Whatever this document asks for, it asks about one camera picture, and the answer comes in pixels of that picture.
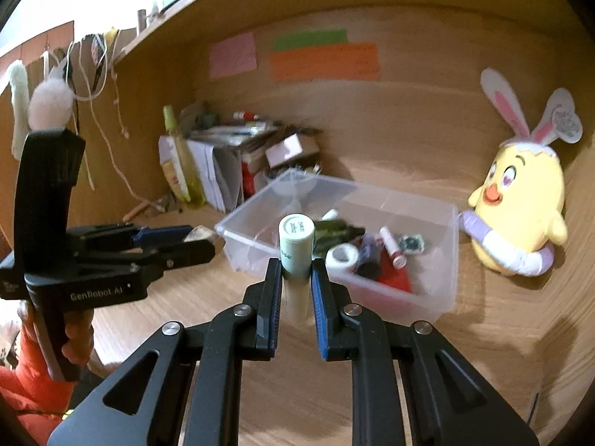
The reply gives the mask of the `person's left hand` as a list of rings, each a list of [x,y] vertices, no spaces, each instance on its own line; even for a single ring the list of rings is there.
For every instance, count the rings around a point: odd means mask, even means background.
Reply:
[[[27,301],[21,301],[18,316],[26,335],[38,342],[35,328],[35,310]],[[93,310],[73,311],[65,314],[67,343],[61,348],[62,355],[73,365],[82,368],[89,362],[94,349]]]

